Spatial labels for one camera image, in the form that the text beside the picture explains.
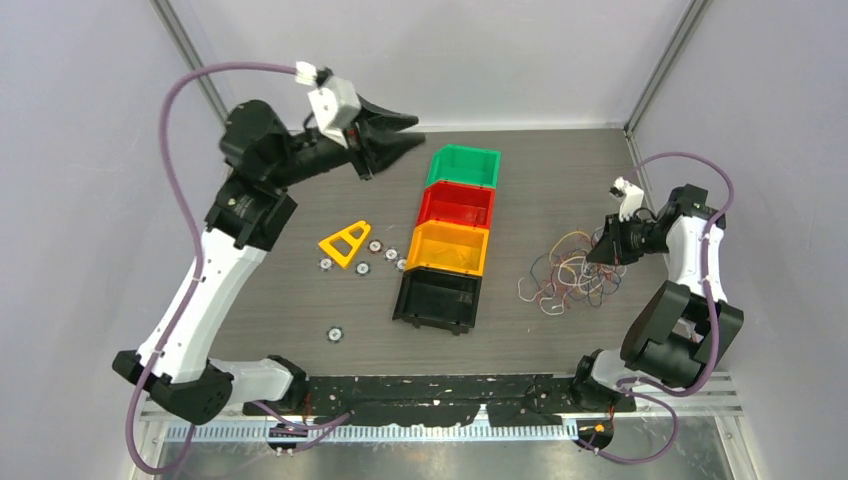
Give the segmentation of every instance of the tangled wires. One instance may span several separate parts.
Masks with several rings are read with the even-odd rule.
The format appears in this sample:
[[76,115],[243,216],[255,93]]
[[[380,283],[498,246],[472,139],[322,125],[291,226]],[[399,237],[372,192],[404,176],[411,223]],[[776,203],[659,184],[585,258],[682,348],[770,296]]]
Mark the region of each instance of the tangled wires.
[[[596,229],[592,235],[575,230],[563,235],[547,255],[540,255],[530,266],[530,279],[536,288],[536,293],[526,297],[521,292],[522,282],[527,277],[518,279],[518,298],[528,303],[538,303],[539,309],[545,315],[562,315],[569,302],[586,301],[589,305],[599,308],[606,298],[618,291],[621,279],[627,273],[627,267],[609,266],[586,261],[592,247],[597,243],[603,227]],[[562,245],[571,248],[557,254]],[[541,279],[536,276],[537,265],[547,257],[550,265],[548,274]]]

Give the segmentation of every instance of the yellow bin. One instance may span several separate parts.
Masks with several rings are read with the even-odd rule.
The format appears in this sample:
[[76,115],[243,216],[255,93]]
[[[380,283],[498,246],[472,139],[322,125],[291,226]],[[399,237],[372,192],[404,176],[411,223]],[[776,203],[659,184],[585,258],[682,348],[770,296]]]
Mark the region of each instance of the yellow bin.
[[406,270],[427,267],[482,277],[488,246],[485,228],[430,220],[415,227]]

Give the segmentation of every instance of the yellow plastic bracket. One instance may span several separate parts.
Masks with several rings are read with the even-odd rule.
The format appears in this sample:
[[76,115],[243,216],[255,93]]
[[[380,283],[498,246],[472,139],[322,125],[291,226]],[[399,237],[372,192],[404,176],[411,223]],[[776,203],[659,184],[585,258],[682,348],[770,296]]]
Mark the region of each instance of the yellow plastic bracket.
[[[350,266],[350,262],[353,261],[353,257],[356,256],[356,252],[362,248],[362,245],[365,245],[365,239],[368,237],[369,233],[371,233],[371,225],[365,222],[365,220],[360,220],[347,228],[339,230],[324,240],[321,240],[318,242],[318,246],[321,247],[321,250],[329,255],[334,262],[339,264],[340,267],[347,268]],[[333,244],[338,241],[342,241],[350,245],[350,252],[348,252],[347,255],[342,254],[342,252],[333,246]]]

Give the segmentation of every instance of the plastic bin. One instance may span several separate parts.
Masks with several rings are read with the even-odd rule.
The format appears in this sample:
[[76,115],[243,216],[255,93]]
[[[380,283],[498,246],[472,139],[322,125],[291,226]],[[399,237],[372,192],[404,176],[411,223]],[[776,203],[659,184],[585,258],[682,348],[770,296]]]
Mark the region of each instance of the plastic bin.
[[439,181],[426,190],[416,225],[429,220],[490,229],[495,191],[460,183]]
[[430,220],[415,227],[406,270],[436,268],[483,276],[489,231]]
[[392,320],[468,333],[477,318],[483,279],[431,268],[403,273]]
[[447,145],[433,155],[427,186],[439,180],[447,180],[495,188],[498,184],[500,164],[500,152]]

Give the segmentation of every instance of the white wall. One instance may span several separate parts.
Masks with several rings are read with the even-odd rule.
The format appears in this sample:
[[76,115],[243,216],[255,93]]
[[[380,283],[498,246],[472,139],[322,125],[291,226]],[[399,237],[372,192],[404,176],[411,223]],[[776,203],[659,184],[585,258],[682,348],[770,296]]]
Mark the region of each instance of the white wall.
[[[0,7],[0,478],[108,479],[129,458],[119,349],[150,333],[191,261],[159,163],[187,69],[146,1]],[[192,205],[223,175],[199,92],[172,139]]]
[[[623,125],[684,0],[178,0],[207,62],[307,60],[365,97],[447,129]],[[270,99],[286,123],[302,91],[227,75],[222,90]]]
[[[730,368],[771,477],[844,478],[848,4],[713,2],[637,140],[727,167],[722,280],[746,313]],[[706,169],[655,164],[657,200]]]

